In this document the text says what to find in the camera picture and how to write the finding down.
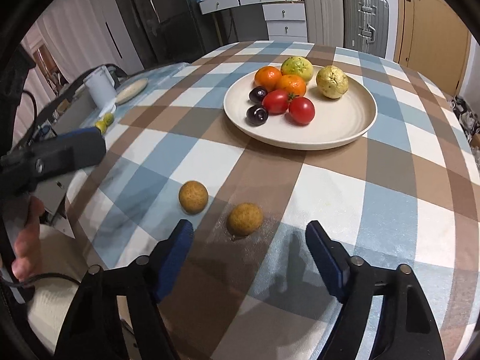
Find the person's left hand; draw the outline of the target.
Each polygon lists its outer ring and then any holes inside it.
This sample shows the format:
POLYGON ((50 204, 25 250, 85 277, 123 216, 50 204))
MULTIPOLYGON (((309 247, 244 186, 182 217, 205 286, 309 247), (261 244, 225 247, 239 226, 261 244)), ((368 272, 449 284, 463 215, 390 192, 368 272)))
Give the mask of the person's left hand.
POLYGON ((14 244, 16 260, 11 266, 19 281, 26 281, 41 270, 40 218, 44 211, 43 203, 30 197, 28 220, 14 244))

